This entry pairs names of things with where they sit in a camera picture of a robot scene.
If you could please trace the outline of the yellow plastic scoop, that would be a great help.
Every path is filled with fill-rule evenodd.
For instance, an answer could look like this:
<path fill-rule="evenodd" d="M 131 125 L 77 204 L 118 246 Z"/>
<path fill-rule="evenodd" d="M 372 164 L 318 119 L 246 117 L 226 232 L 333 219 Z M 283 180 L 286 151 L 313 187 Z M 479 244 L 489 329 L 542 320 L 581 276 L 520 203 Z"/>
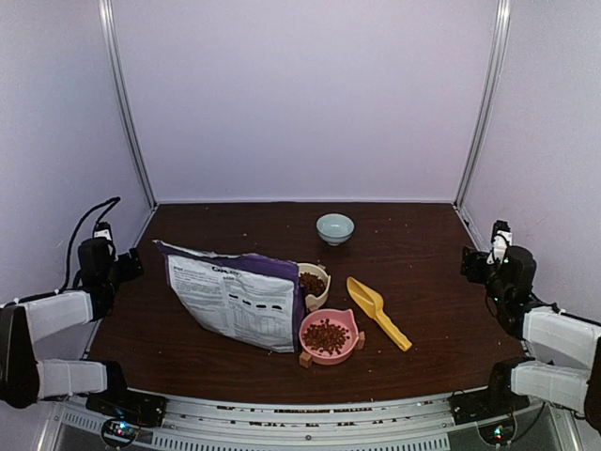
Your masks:
<path fill-rule="evenodd" d="M 410 350 L 412 343 L 399 330 L 384 311 L 384 299 L 381 294 L 356 278 L 347 278 L 347 292 L 361 310 L 372 319 L 380 329 L 403 352 Z"/>

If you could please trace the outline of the purple puppy food bag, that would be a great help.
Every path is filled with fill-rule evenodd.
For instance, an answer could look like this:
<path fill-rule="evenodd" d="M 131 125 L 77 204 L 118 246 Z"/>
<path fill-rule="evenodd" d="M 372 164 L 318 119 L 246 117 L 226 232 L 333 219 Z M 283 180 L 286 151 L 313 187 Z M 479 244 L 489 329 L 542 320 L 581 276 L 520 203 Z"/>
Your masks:
<path fill-rule="evenodd" d="M 305 304 L 297 263 L 154 243 L 167 284 L 203 328 L 273 352 L 300 349 Z"/>

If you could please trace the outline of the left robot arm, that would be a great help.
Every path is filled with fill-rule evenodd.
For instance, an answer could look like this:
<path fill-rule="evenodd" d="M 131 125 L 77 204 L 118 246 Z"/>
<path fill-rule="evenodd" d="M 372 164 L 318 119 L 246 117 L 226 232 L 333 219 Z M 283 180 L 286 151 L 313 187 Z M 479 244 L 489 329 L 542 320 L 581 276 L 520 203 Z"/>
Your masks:
<path fill-rule="evenodd" d="M 1 306 L 1 400 L 24 409 L 43 399 L 97 394 L 113 416 L 125 417 L 135 398 L 119 363 L 40 360 L 35 354 L 40 340 L 109 316 L 120 286 L 144 274 L 137 249 L 117 255 L 105 238 L 83 241 L 78 259 L 72 288 Z"/>

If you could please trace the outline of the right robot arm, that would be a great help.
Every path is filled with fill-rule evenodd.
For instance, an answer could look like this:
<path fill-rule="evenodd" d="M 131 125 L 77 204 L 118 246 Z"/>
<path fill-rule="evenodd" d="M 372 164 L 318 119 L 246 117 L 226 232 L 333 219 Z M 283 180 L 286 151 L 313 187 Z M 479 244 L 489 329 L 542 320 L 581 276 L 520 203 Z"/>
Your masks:
<path fill-rule="evenodd" d="M 600 324 L 544 303 L 532 292 L 536 261 L 521 246 L 489 253 L 462 249 L 460 273 L 485 287 L 502 329 L 520 341 L 563 354 L 576 367 L 545 364 L 533 357 L 498 362 L 481 397 L 498 415 L 520 397 L 537 397 L 584 417 L 600 429 Z"/>

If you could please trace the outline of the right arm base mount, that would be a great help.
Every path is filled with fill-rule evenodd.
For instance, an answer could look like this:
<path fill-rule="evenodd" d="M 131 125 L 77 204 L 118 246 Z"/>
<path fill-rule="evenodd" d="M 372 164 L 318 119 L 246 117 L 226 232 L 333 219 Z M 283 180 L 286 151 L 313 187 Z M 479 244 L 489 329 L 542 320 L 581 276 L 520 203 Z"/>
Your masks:
<path fill-rule="evenodd" d="M 476 423 L 480 438 L 497 447 L 513 444 L 518 438 L 516 413 L 530 406 L 527 396 L 511 388 L 512 371 L 531 357 L 517 357 L 493 365 L 486 388 L 456 391 L 448 398 L 457 426 Z"/>

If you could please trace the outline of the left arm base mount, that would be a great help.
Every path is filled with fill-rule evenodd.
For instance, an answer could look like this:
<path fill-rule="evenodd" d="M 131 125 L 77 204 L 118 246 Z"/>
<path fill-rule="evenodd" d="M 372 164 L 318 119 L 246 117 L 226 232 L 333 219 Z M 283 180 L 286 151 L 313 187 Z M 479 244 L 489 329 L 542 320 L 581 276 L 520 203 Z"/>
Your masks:
<path fill-rule="evenodd" d="M 100 438 L 114 450 L 133 444 L 143 428 L 162 425 L 167 398 L 131 390 L 119 363 L 100 361 L 107 376 L 107 388 L 85 396 L 85 407 L 105 416 Z"/>

